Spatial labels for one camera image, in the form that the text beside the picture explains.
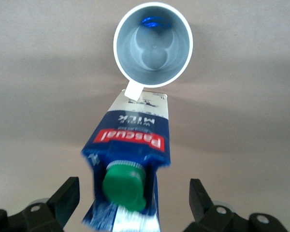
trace pascual logo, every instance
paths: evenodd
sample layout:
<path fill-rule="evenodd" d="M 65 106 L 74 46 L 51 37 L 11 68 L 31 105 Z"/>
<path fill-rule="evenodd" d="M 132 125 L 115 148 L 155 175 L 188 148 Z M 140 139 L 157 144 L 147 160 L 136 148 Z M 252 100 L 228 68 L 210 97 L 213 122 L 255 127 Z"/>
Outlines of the pascual logo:
<path fill-rule="evenodd" d="M 150 126 L 151 124 L 155 124 L 154 118 L 141 117 L 141 116 L 128 116 L 128 115 L 120 115 L 118 121 L 120 123 L 129 123 L 143 126 Z"/>
<path fill-rule="evenodd" d="M 99 131 L 94 143 L 108 143 L 110 140 L 147 144 L 149 147 L 164 152 L 164 138 L 155 133 L 143 133 L 130 130 L 104 129 Z"/>

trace screw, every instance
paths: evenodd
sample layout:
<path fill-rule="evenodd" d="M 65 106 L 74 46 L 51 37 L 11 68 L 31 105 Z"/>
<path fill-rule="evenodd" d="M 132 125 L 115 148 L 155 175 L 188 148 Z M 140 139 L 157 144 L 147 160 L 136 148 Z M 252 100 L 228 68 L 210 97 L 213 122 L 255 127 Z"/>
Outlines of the screw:
<path fill-rule="evenodd" d="M 41 207 L 39 205 L 35 205 L 34 207 L 32 207 L 30 209 L 31 212 L 35 212 L 35 211 L 38 211 Z"/>
<path fill-rule="evenodd" d="M 226 214 L 226 213 L 227 213 L 227 210 L 226 210 L 225 208 L 223 208 L 223 207 L 218 207 L 218 208 L 216 209 L 216 211 L 217 211 L 218 213 L 220 213 L 220 214 Z"/>
<path fill-rule="evenodd" d="M 258 215 L 257 219 L 259 222 L 264 223 L 264 224 L 267 224 L 270 222 L 269 219 L 267 219 L 267 217 L 263 215 Z"/>

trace white cup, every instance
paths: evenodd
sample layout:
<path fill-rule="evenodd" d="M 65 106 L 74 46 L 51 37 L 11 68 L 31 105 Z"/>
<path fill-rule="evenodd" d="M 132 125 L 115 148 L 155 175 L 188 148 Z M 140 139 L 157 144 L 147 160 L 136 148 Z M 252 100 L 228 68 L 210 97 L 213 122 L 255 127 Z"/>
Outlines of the white cup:
<path fill-rule="evenodd" d="M 171 83 L 182 74 L 191 58 L 190 26 L 174 7 L 149 2 L 130 10 L 114 36 L 114 56 L 129 80 L 125 96 L 137 101 L 144 87 Z"/>

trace green screw cap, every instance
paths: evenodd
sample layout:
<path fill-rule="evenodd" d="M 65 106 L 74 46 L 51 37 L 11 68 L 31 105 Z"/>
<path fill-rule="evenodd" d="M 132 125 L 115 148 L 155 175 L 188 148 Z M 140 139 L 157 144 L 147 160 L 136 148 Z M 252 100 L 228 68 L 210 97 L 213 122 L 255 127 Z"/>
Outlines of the green screw cap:
<path fill-rule="evenodd" d="M 124 206 L 129 211 L 141 211 L 146 206 L 143 197 L 145 170 L 135 162 L 117 160 L 111 162 L 102 184 L 106 198 Z"/>

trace gray background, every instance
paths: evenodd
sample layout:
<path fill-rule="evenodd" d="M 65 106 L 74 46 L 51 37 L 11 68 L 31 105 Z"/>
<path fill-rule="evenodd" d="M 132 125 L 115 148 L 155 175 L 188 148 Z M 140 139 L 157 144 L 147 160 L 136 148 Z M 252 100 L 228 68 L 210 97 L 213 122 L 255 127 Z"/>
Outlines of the gray background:
<path fill-rule="evenodd" d="M 143 1 L 0 1 L 0 208 L 10 214 L 79 176 L 80 151 L 128 81 L 113 55 L 117 24 Z M 154 89 L 169 96 L 172 166 L 161 169 L 162 231 L 193 220 L 190 178 L 247 218 L 277 217 L 290 231 L 290 1 L 166 0 L 190 23 L 186 71 Z"/>

